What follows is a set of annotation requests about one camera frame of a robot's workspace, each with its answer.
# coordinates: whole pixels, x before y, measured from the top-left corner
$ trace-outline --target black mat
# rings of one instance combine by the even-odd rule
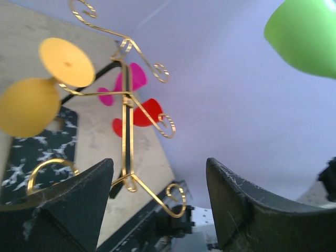
[[[59,131],[44,130],[32,138],[13,138],[2,181],[0,204],[12,204],[15,199],[26,195],[29,176],[39,163],[53,158],[75,161],[77,113],[61,107],[57,118],[63,124]],[[72,176],[70,167],[51,164],[39,171],[35,188],[47,188]]]
[[[187,189],[183,186],[182,182],[172,181],[183,188],[186,192]],[[174,195],[176,188],[173,187],[171,192]],[[166,189],[163,189],[157,194],[157,197],[162,200],[166,205],[173,200],[166,195]],[[98,248],[97,252],[130,252],[140,251],[136,250],[139,245],[139,235],[146,233],[149,223],[155,223],[156,213],[162,208],[155,200],[149,201],[142,209],[140,209],[133,217],[131,217],[124,225],[122,225],[113,235],[111,235],[104,243]]]

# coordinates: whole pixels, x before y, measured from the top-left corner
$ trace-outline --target gold wire stand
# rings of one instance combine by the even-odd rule
[[[167,135],[166,133],[164,133],[164,131],[159,127],[159,125],[153,120],[153,118],[148,114],[148,112],[142,107],[142,105],[140,104],[140,102],[136,99],[136,97],[133,95],[132,91],[125,91],[125,87],[126,87],[126,74],[127,71],[126,69],[128,68],[128,66],[123,62],[124,57],[127,55],[127,53],[129,53],[129,51],[132,49],[132,47],[134,47],[136,49],[136,51],[139,53],[140,57],[142,58],[142,60],[145,62],[145,64],[149,67],[149,69],[152,71],[152,73],[154,74],[154,76],[163,83],[167,83],[169,80],[169,73],[167,71],[167,69],[160,63],[156,63],[154,64],[154,67],[152,67],[150,65],[150,63],[148,62],[148,60],[145,58],[144,54],[142,53],[142,51],[140,50],[140,48],[137,46],[137,44],[134,42],[134,40],[128,36],[125,36],[123,34],[119,34],[119,33],[115,33],[113,31],[104,29],[104,28],[100,28],[98,26],[95,26],[93,24],[88,23],[87,21],[85,21],[80,15],[79,13],[75,10],[74,8],[74,2],[75,1],[79,1],[83,4],[85,4],[91,12],[88,12],[86,10],[83,11],[84,14],[92,17],[92,18],[96,18],[97,14],[95,9],[87,2],[85,2],[84,0],[69,0],[69,5],[70,8],[72,10],[72,13],[84,24],[90,26],[91,28],[109,33],[109,34],[113,34],[119,37],[123,38],[123,41],[120,45],[120,47],[118,48],[118,51],[113,54],[111,56],[111,60],[113,61],[119,61],[121,63],[121,69],[122,69],[122,74],[123,74],[123,91],[121,92],[102,92],[102,93],[81,93],[81,92],[77,92],[75,90],[72,90],[70,88],[68,88],[65,84],[63,83],[59,83],[59,85],[66,90],[67,92],[71,93],[74,96],[101,96],[101,95],[122,95],[123,97],[123,133],[122,133],[122,176],[120,178],[118,178],[117,180],[113,181],[113,183],[111,184],[111,187],[117,185],[118,183],[124,183],[125,187],[127,188],[128,191],[130,192],[136,192],[137,189],[137,185],[136,182],[145,189],[145,191],[150,194],[153,199],[162,206],[162,208],[172,217],[174,218],[180,218],[181,216],[183,216],[185,209],[186,209],[186,198],[185,198],[185,194],[183,192],[183,189],[177,185],[177,184],[170,184],[167,188],[166,188],[166,195],[171,198],[172,200],[177,202],[177,199],[175,199],[172,194],[171,194],[171,188],[176,187],[179,190],[179,193],[182,197],[182,209],[181,211],[176,214],[174,212],[172,212],[157,196],[155,193],[153,193],[153,191],[151,191],[134,173],[134,167],[133,167],[133,158],[134,158],[134,153],[133,153],[133,103],[135,103],[135,105],[137,105],[142,112],[146,115],[146,117],[151,121],[151,123],[155,126],[155,128],[165,137],[165,138],[172,138],[174,137],[175,133],[176,133],[176,128],[175,128],[175,124],[173,122],[173,120],[167,115],[167,114],[159,114],[159,118],[158,120],[163,124],[163,126],[165,128],[168,128],[168,125],[164,122],[164,118],[166,118],[172,128],[172,134],[171,135]],[[129,69],[128,71],[128,79],[130,80],[130,87],[132,87],[132,76],[131,76],[131,71]],[[159,74],[164,74],[165,75],[165,79],[162,79]],[[126,170],[126,166],[125,166],[125,146],[126,146],[126,107],[130,108],[130,146],[131,146],[131,167],[130,167],[130,173],[127,172]],[[79,171],[76,169],[75,165],[68,161],[68,160],[64,160],[64,159],[51,159],[48,161],[45,161],[41,164],[39,164],[38,166],[36,166],[31,174],[31,176],[29,177],[28,180],[28,186],[27,186],[27,195],[30,195],[32,193],[35,193],[37,191],[34,191],[34,185],[35,185],[35,179],[36,176],[38,174],[38,170],[43,168],[44,166],[46,166],[47,164],[51,164],[51,163],[61,163],[63,165],[69,166],[71,167],[74,175],[78,175]]]

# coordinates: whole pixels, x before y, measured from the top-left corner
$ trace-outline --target gold metal rod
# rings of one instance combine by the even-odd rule
[[[163,64],[161,64],[161,63],[155,63],[154,67],[152,67],[152,65],[149,63],[149,61],[146,59],[146,57],[144,56],[144,54],[140,50],[139,46],[135,43],[135,41],[132,38],[130,38],[130,37],[126,36],[126,35],[120,34],[120,33],[113,32],[111,30],[107,30],[105,28],[101,28],[99,26],[93,25],[93,24],[85,21],[84,18],[82,18],[82,16],[80,16],[79,13],[78,13],[78,11],[76,11],[76,9],[75,9],[74,4],[73,4],[75,1],[81,2],[81,3],[85,4],[86,7],[89,8],[90,12],[88,12],[86,10],[82,11],[84,14],[88,15],[89,17],[97,18],[96,10],[88,2],[86,2],[84,0],[69,0],[69,6],[70,6],[70,9],[71,9],[72,13],[83,24],[85,24],[85,25],[87,25],[87,26],[89,26],[89,27],[91,27],[93,29],[100,30],[102,32],[113,34],[115,36],[123,38],[123,41],[122,41],[122,43],[121,43],[121,45],[119,47],[119,50],[115,54],[113,54],[111,56],[112,60],[123,59],[130,52],[130,50],[132,49],[132,46],[134,46],[134,48],[136,49],[136,51],[138,52],[138,54],[140,55],[140,57],[142,58],[142,60],[145,62],[145,64],[152,71],[152,73],[154,74],[154,76],[160,82],[167,83],[169,81],[169,72],[167,71],[167,69],[164,67]],[[124,48],[126,45],[127,45],[127,47],[126,47],[125,52],[121,53],[121,49]]]
[[[121,61],[121,70],[122,70],[122,89],[123,91],[132,92],[132,73],[129,66],[124,64]],[[132,100],[128,97],[127,94],[123,95],[122,101],[122,175],[125,176],[128,174],[127,167],[129,166],[130,174],[134,173],[133,169],[133,109],[132,109]],[[130,192],[137,191],[137,185],[134,182],[134,179],[131,179],[131,184],[129,185],[128,179],[123,180],[125,187]]]
[[[118,178],[117,180],[115,180],[115,181],[112,182],[111,187],[113,187],[113,186],[119,184],[120,182],[123,182],[123,181],[126,180],[128,177],[130,177],[131,175],[132,175],[132,174],[129,173],[129,174],[126,174],[126,175],[123,176],[123,177]]]
[[[185,212],[185,209],[186,209],[186,199],[185,199],[185,194],[184,194],[184,191],[183,189],[177,185],[177,184],[170,184],[167,189],[166,189],[166,195],[171,198],[173,201],[176,201],[177,202],[177,199],[175,199],[172,194],[171,194],[171,188],[172,187],[177,187],[179,192],[180,192],[180,195],[182,197],[182,209],[181,211],[176,214],[174,213],[173,211],[171,211],[163,202],[162,200],[160,200],[156,195],[155,193],[153,193],[135,174],[132,174],[131,175],[132,178],[134,178],[145,190],[146,192],[148,192],[152,198],[159,204],[162,206],[162,208],[172,217],[174,218],[180,218],[183,216],[184,212]]]
[[[26,194],[27,195],[30,195],[30,194],[33,194],[33,193],[36,192],[36,191],[34,191],[34,186],[35,186],[35,179],[36,179],[38,171],[40,169],[42,169],[44,166],[48,165],[48,164],[55,164],[55,163],[62,164],[64,166],[69,166],[75,176],[79,174],[79,171],[76,169],[74,163],[72,163],[69,160],[65,160],[65,159],[50,159],[50,160],[44,161],[44,162],[40,163],[39,165],[37,165],[34,168],[34,170],[31,173],[31,175],[29,176],[28,185],[27,185],[27,188],[26,188]]]
[[[107,95],[129,95],[131,94],[131,92],[127,92],[127,91],[118,91],[118,92],[96,92],[96,93],[81,93],[81,92],[77,92],[73,89],[68,88],[65,84],[63,83],[59,83],[58,84],[61,88],[63,88],[65,91],[71,93],[74,96],[107,96]]]
[[[168,128],[167,124],[165,124],[165,122],[163,121],[163,118],[167,118],[169,121],[170,126],[172,127],[172,134],[171,135],[167,135],[166,133],[163,132],[163,130],[158,126],[158,124],[153,120],[153,118],[148,114],[148,112],[145,110],[145,108],[141,105],[141,103],[139,103],[139,101],[137,100],[137,98],[133,95],[130,94],[130,97],[132,98],[132,100],[134,101],[134,103],[141,109],[141,111],[145,114],[145,116],[151,121],[151,123],[154,125],[154,127],[156,127],[156,129],[165,137],[165,138],[173,138],[175,136],[176,133],[176,127],[175,124],[173,122],[173,120],[167,115],[167,114],[159,114],[159,121],[162,122],[163,126],[165,128]]]

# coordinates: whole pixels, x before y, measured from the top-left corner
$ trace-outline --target white wall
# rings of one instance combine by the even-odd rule
[[[14,2],[78,23],[70,12],[61,14],[68,11],[65,0]],[[265,41],[264,26],[282,0],[172,0],[152,16],[163,3],[96,0],[94,6],[96,24],[132,34],[152,63],[170,71],[168,84],[149,74],[141,95],[156,98],[175,121],[176,137],[160,139],[177,177],[187,180],[198,206],[209,207],[205,161],[215,157],[297,198],[336,154],[336,85],[286,65]],[[140,62],[136,53],[130,59]]]
[[[8,1],[45,15],[88,28],[88,26],[82,24],[73,15],[69,8],[69,0]],[[82,14],[82,11],[88,10],[83,3],[75,1],[75,7],[86,21],[129,36],[133,34],[138,26],[145,23],[153,13],[163,8],[170,1],[171,0],[86,0],[86,2],[96,10],[97,18],[90,18]]]

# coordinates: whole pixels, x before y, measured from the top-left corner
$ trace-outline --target green cup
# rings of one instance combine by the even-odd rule
[[[285,0],[265,27],[265,38],[294,68],[336,79],[336,3]]]

